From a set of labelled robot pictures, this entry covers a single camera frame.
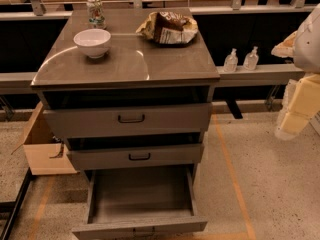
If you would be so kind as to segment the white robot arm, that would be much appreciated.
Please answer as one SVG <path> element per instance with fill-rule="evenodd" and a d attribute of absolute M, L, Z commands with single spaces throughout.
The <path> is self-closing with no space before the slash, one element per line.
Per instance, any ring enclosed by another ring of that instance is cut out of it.
<path fill-rule="evenodd" d="M 320 111 L 320 4 L 271 54 L 291 57 L 294 65 L 306 73 L 297 82 L 289 81 L 277 119 L 276 137 L 291 140 Z"/>

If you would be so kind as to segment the white padded gripper body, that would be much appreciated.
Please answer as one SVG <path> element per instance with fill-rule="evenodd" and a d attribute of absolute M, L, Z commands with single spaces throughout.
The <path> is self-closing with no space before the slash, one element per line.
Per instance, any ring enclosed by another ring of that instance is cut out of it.
<path fill-rule="evenodd" d="M 300 80 L 290 80 L 285 88 L 275 136 L 291 140 L 298 136 L 320 111 L 320 75 L 307 74 Z"/>

